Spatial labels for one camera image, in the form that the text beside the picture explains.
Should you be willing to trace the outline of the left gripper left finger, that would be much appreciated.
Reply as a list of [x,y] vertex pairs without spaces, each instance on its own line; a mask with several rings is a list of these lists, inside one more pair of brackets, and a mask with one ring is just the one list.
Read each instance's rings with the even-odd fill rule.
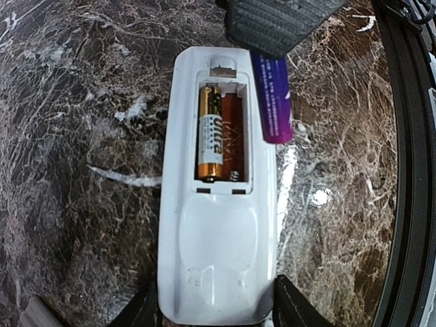
[[108,324],[108,327],[160,327],[157,286],[146,284],[127,306]]

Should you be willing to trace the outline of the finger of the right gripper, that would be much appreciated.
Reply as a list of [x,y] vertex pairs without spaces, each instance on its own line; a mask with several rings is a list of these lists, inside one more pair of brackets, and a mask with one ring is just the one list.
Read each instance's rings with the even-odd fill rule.
[[345,4],[343,0],[226,1],[225,36],[265,57],[284,57]]

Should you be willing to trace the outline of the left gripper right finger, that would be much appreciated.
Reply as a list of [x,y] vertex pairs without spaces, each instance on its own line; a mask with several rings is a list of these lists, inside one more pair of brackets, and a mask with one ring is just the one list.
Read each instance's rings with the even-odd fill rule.
[[332,327],[285,276],[275,279],[272,321],[278,327]]

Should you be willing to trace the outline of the blue battery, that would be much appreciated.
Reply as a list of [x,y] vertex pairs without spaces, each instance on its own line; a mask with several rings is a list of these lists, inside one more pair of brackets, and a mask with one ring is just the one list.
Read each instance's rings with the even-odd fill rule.
[[292,139],[292,106],[285,59],[267,59],[251,52],[262,132],[270,144],[283,144]]

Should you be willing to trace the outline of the white remote control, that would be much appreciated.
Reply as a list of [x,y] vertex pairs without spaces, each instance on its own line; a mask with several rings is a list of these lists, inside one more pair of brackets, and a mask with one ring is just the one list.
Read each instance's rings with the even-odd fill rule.
[[[200,91],[223,98],[221,179],[198,177]],[[180,325],[261,322],[273,305],[277,258],[275,147],[264,141],[250,55],[192,46],[174,64],[159,212],[157,288]]]

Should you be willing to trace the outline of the orange battery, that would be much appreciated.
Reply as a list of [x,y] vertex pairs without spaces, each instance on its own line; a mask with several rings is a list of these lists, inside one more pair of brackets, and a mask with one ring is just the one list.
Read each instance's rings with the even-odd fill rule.
[[217,84],[200,89],[197,178],[205,183],[223,178],[223,118],[221,89]]

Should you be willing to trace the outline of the grey battery cover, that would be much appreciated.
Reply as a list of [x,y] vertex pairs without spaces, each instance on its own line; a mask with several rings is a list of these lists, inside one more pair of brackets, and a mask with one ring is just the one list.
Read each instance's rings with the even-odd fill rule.
[[20,314],[20,323],[24,327],[63,327],[37,296],[30,297],[26,309]]

